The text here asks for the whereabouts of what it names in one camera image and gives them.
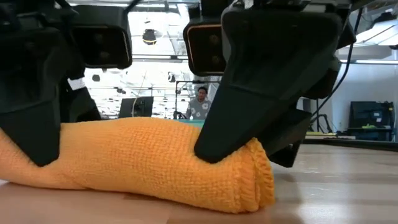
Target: black equipment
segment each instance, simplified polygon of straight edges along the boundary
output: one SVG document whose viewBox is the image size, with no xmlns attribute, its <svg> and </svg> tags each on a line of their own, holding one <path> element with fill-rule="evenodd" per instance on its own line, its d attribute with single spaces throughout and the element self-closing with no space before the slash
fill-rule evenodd
<svg viewBox="0 0 398 224">
<path fill-rule="evenodd" d="M 352 101 L 347 133 L 359 140 L 391 141 L 395 120 L 393 102 Z"/>
<path fill-rule="evenodd" d="M 185 114 L 183 114 L 183 113 L 181 113 L 181 112 L 179 112 L 179 111 L 174 111 L 174 114 L 173 114 L 173 117 L 174 117 L 174 119 L 188 119 L 186 116 L 185 116 Z"/>
<path fill-rule="evenodd" d="M 142 35 L 142 41 L 144 41 L 146 45 L 155 45 L 156 44 L 155 30 L 146 29 L 144 31 L 144 34 Z"/>
<path fill-rule="evenodd" d="M 223 76 L 195 154 L 216 163 L 256 137 L 271 161 L 291 167 L 312 116 L 295 105 L 301 96 L 330 94 L 337 73 L 328 69 L 335 51 L 356 41 L 347 21 L 362 3 L 220 0 L 191 7 L 183 33 L 190 69 Z M 235 101 L 255 110 L 242 119 L 246 109 Z"/>
<path fill-rule="evenodd" d="M 134 117 L 151 117 L 154 104 L 153 96 L 143 96 L 139 98 L 122 99 L 120 106 L 119 118 Z"/>
<path fill-rule="evenodd" d="M 57 3 L 0 1 L 0 128 L 38 166 L 58 158 L 61 122 L 101 119 L 87 89 L 67 80 L 132 62 L 127 11 Z"/>
<path fill-rule="evenodd" d="M 192 7 L 184 30 L 190 68 L 223 75 L 196 155 L 218 162 L 257 137 L 271 161 L 292 166 L 311 117 L 295 109 L 297 100 L 316 98 L 308 91 L 318 82 L 335 82 L 327 73 L 333 54 L 355 42 L 348 16 L 371 1 L 202 0 Z M 56 9 L 54 0 L 0 0 L 0 128 L 38 166 L 58 158 L 60 123 L 79 117 L 60 116 L 72 108 L 60 99 L 74 99 L 62 96 L 71 92 L 67 78 L 81 78 L 85 67 L 130 66 L 127 13 L 138 2 L 123 9 L 57 0 Z M 236 101 L 257 109 L 242 119 L 246 111 L 231 108 Z"/>
</svg>

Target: shirt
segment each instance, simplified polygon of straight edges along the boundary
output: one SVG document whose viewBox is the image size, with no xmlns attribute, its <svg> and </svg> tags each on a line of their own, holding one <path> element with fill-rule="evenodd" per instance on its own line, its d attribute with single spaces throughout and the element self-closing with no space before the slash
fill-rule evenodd
<svg viewBox="0 0 398 224">
<path fill-rule="evenodd" d="M 211 101 L 203 100 L 199 102 L 198 99 L 194 99 L 188 104 L 188 109 L 185 115 L 188 119 L 193 117 L 193 119 L 206 119 L 207 114 L 210 110 Z"/>
</svg>

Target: rolled towel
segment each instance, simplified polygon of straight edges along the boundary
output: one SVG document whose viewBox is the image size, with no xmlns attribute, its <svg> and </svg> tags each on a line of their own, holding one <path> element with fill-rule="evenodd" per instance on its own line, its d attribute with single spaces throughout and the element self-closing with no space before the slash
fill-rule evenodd
<svg viewBox="0 0 398 224">
<path fill-rule="evenodd" d="M 60 157 L 37 167 L 0 130 L 0 179 L 130 192 L 229 213 L 274 203 L 271 165 L 257 139 L 209 164 L 193 151 L 199 133 L 189 124 L 155 118 L 62 124 Z"/>
</svg>

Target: wall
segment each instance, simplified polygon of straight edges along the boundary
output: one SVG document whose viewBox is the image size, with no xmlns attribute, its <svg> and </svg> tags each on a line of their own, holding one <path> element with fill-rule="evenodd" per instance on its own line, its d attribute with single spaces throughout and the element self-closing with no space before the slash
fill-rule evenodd
<svg viewBox="0 0 398 224">
<path fill-rule="evenodd" d="M 398 60 L 398 51 L 392 59 Z M 344 73 L 341 67 L 338 80 Z M 329 117 L 335 131 L 348 127 L 349 104 L 351 101 L 393 101 L 398 104 L 398 66 L 397 65 L 358 65 L 351 64 L 343 83 L 326 105 L 320 110 Z"/>
</svg>

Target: robotic arm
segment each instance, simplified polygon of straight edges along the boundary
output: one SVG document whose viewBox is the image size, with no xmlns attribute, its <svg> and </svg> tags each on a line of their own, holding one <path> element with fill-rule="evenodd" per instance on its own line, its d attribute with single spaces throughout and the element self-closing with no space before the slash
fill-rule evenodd
<svg viewBox="0 0 398 224">
<path fill-rule="evenodd" d="M 0 0 L 0 128 L 38 166 L 58 158 L 60 123 L 71 122 L 60 116 L 70 113 L 68 78 L 132 63 L 127 14 L 139 1 L 127 9 L 57 2 L 61 9 L 52 0 Z M 256 137 L 270 160 L 292 166 L 311 118 L 297 100 L 335 82 L 334 53 L 355 42 L 348 16 L 368 2 L 202 0 L 190 8 L 190 69 L 223 76 L 196 155 L 215 163 Z"/>
</svg>

